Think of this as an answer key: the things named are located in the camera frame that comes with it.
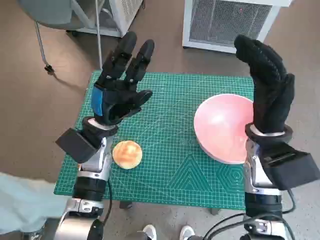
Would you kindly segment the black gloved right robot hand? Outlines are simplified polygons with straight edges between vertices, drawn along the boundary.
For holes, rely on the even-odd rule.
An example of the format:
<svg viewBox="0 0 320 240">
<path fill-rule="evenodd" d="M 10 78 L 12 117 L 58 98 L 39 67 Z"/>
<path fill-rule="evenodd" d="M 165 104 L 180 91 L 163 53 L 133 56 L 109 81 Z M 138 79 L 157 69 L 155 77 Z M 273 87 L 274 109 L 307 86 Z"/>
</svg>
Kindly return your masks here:
<svg viewBox="0 0 320 240">
<path fill-rule="evenodd" d="M 262 134 L 283 133 L 295 96 L 295 75 L 269 45 L 244 35 L 234 40 L 236 57 L 249 66 L 253 80 L 253 125 Z"/>
</svg>

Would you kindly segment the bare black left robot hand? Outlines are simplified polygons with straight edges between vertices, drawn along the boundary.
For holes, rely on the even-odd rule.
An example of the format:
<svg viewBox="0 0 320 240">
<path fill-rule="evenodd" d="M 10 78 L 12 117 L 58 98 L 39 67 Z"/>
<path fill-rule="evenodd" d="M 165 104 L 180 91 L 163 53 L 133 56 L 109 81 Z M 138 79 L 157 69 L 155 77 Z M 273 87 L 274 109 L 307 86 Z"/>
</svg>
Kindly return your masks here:
<svg viewBox="0 0 320 240">
<path fill-rule="evenodd" d="M 132 57 L 136 43 L 136 33 L 127 32 L 109 53 L 93 85 L 91 108 L 95 120 L 102 125 L 117 125 L 138 113 L 153 94 L 149 89 L 138 92 L 137 84 L 146 74 L 155 42 L 146 40 L 136 57 Z"/>
</svg>

